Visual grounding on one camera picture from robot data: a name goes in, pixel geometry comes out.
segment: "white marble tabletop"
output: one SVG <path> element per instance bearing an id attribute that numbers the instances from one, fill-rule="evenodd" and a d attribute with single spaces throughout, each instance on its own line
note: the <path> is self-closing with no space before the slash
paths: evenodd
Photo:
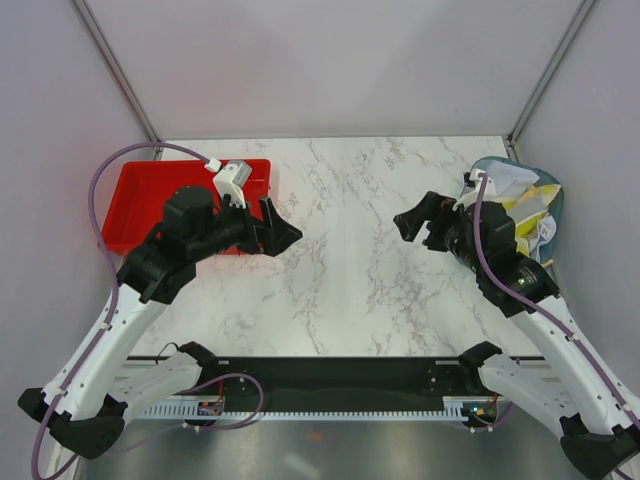
<path id="1" fill-rule="evenodd" d="M 195 340 L 218 355 L 457 355 L 490 340 L 536 348 L 451 254 L 406 243 L 393 216 L 427 192 L 457 196 L 498 137 L 177 142 L 217 158 L 267 158 L 271 196 L 304 238 L 277 258 L 217 256 L 134 354 Z M 165 151 L 163 159 L 183 159 Z"/>

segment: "gray floor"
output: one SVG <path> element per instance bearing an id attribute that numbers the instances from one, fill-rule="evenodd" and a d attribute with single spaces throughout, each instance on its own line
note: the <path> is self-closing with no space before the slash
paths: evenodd
<path id="1" fill-rule="evenodd" d="M 134 422 L 126 446 L 167 426 Z M 491 434 L 391 422 L 262 422 L 195 435 L 174 430 L 82 465 L 77 480 L 583 479 L 556 439 L 520 410 Z"/>

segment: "black wire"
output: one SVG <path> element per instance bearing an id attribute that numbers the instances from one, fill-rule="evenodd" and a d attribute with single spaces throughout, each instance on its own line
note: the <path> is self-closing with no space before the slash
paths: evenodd
<path id="1" fill-rule="evenodd" d="M 167 343 L 164 347 L 162 347 L 162 350 L 160 350 L 160 353 L 156 355 L 156 365 L 158 365 L 158 359 L 160 358 L 160 355 L 162 355 L 162 352 L 164 352 L 169 345 L 173 345 L 174 347 L 176 347 L 176 351 L 180 350 L 180 346 L 176 342 Z"/>

